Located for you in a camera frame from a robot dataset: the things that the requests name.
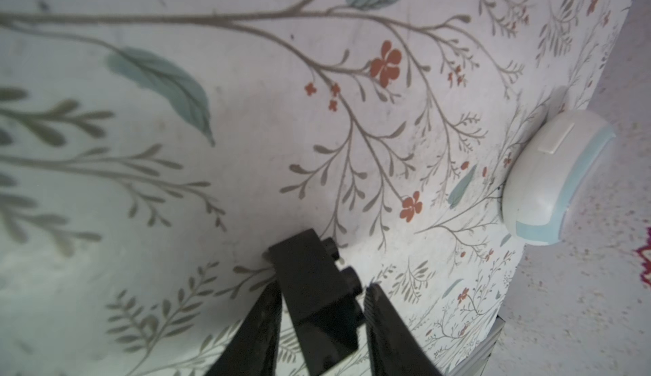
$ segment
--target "orange flower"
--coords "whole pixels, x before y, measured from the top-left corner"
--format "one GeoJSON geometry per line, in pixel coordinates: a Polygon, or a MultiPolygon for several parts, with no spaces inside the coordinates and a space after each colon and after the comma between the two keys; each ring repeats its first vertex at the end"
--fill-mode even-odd
{"type": "Polygon", "coordinates": [[[418,202],[418,197],[420,193],[416,191],[413,193],[413,197],[408,196],[402,201],[403,210],[400,212],[400,217],[406,219],[407,223],[411,222],[415,213],[420,213],[422,210],[422,202],[418,202]]]}
{"type": "Polygon", "coordinates": [[[307,92],[307,96],[312,96],[312,94],[316,93],[316,88],[314,87],[314,84],[312,82],[305,85],[305,92],[307,92]]]}
{"type": "Polygon", "coordinates": [[[509,155],[504,158],[504,168],[511,164],[511,161],[513,160],[511,160],[511,153],[509,153],[509,155]]]}
{"type": "Polygon", "coordinates": [[[463,292],[457,297],[456,299],[459,300],[459,304],[461,304],[461,301],[465,300],[466,297],[468,297],[468,288],[464,288],[463,292]]]}
{"type": "Polygon", "coordinates": [[[599,0],[590,0],[590,6],[588,7],[588,14],[586,14],[586,15],[589,16],[592,12],[594,12],[594,9],[596,9],[596,7],[597,7],[597,2],[598,1],[599,0]]]}
{"type": "Polygon", "coordinates": [[[339,84],[335,82],[335,84],[330,88],[330,92],[332,92],[333,97],[337,97],[341,93],[341,88],[339,87],[339,84]]]}
{"type": "Polygon", "coordinates": [[[402,54],[397,49],[391,50],[391,42],[389,40],[382,43],[381,54],[382,58],[376,58],[370,63],[370,76],[375,78],[379,74],[380,86],[387,87],[390,79],[398,79],[400,75],[400,68],[391,66],[390,64],[398,65],[400,60],[402,60],[402,54]]]}

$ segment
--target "black plastic piece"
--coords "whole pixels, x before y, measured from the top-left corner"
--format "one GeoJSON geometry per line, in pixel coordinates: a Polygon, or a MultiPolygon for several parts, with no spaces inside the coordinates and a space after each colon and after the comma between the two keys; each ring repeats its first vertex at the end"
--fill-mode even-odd
{"type": "Polygon", "coordinates": [[[281,289],[269,283],[205,376],[275,376],[281,311],[281,289]]]}
{"type": "Polygon", "coordinates": [[[352,267],[335,266],[332,239],[305,231],[269,248],[276,281],[264,289],[240,329],[206,376],[274,376],[282,297],[310,375],[321,375],[357,350],[357,327],[367,324],[372,376],[441,376],[412,337],[380,286],[362,292],[352,267]]]}
{"type": "Polygon", "coordinates": [[[367,288],[364,316],[372,376],[442,376],[377,283],[367,288]]]}
{"type": "Polygon", "coordinates": [[[334,242],[307,230],[269,248],[296,336],[311,375],[320,375],[358,348],[361,284],[352,269],[339,272],[334,242]]]}

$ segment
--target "speckled wall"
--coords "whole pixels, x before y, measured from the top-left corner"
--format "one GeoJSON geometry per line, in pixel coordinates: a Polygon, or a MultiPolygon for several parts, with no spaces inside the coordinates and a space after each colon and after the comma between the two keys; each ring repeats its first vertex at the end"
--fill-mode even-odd
{"type": "Polygon", "coordinates": [[[613,49],[589,108],[618,132],[614,163],[586,188],[562,244],[525,250],[484,376],[651,375],[650,19],[651,0],[633,0],[599,53],[613,49]]]}

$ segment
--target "wall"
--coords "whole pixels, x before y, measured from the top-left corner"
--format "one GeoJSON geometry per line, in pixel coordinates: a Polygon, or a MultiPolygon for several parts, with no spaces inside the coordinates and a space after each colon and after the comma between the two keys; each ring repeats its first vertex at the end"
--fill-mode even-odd
{"type": "Polygon", "coordinates": [[[485,376],[651,374],[651,288],[636,252],[651,235],[650,19],[651,0],[634,0],[589,105],[618,132],[614,163],[562,243],[525,249],[485,376]]]}
{"type": "Polygon", "coordinates": [[[0,0],[0,374],[198,376],[310,227],[452,369],[524,248],[500,184],[629,4],[0,0]]]}

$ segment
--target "white button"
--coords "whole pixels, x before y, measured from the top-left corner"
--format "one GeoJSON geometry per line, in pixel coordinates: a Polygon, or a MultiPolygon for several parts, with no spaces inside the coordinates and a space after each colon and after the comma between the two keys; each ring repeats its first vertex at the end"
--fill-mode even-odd
{"type": "Polygon", "coordinates": [[[573,121],[557,121],[545,134],[545,137],[538,144],[538,151],[553,154],[574,127],[573,121]]]}

